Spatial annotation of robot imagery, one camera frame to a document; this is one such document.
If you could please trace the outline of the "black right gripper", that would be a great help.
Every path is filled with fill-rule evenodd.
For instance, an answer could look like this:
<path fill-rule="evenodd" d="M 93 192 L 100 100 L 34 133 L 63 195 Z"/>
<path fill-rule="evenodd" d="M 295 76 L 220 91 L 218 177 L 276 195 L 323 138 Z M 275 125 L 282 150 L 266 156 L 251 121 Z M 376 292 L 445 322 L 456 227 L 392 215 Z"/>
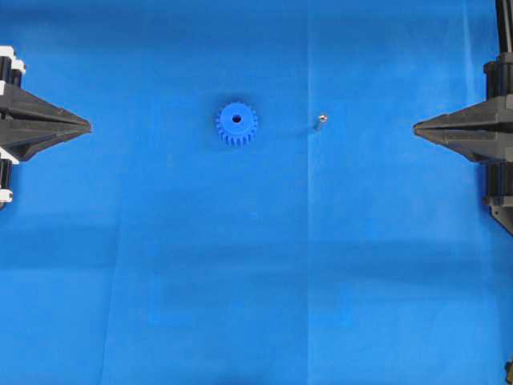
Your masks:
<path fill-rule="evenodd" d="M 489 163 L 484 203 L 491 217 L 512 235 L 512 134 L 505 132 L 512 130 L 512 54 L 500 54 L 484 65 L 483 72 L 485 102 L 416 123 L 414 134 L 470 162 Z"/>

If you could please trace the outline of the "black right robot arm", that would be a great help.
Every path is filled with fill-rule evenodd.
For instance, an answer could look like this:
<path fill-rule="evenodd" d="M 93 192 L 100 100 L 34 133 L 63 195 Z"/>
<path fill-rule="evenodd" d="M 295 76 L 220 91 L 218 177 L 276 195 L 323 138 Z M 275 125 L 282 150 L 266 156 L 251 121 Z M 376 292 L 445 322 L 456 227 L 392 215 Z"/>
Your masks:
<path fill-rule="evenodd" d="M 512 2 L 495 3 L 500 53 L 483 66 L 486 100 L 414 125 L 414 134 L 484 164 L 484 204 L 512 232 Z"/>

